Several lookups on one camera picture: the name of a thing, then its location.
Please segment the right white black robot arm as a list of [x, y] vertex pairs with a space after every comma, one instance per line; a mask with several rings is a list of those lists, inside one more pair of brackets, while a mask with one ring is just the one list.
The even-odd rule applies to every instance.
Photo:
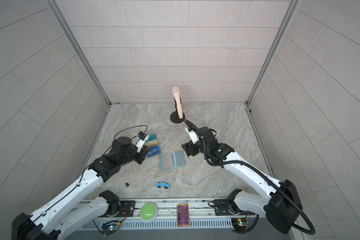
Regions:
[[287, 234], [291, 228], [304, 231], [296, 224], [297, 218], [303, 213], [303, 206], [291, 181], [280, 181], [263, 173], [232, 147], [219, 143], [214, 130], [208, 127], [199, 129], [187, 122], [186, 132], [191, 138], [182, 145], [187, 156], [203, 154], [210, 166], [221, 167], [235, 174], [257, 192], [251, 195], [240, 189], [234, 190], [227, 198], [228, 208], [233, 214], [248, 211], [266, 217], [283, 234]]

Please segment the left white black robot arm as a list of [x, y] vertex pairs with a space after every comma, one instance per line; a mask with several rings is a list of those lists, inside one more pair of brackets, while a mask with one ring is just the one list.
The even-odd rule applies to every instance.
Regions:
[[119, 197], [107, 190], [87, 205], [73, 208], [89, 193], [97, 189], [123, 165], [135, 161], [142, 164], [150, 148], [145, 146], [149, 135], [140, 133], [136, 144], [128, 137], [119, 137], [108, 154], [94, 160], [65, 190], [41, 208], [27, 215], [21, 213], [12, 223], [13, 240], [64, 240], [89, 221], [118, 213], [127, 216]]

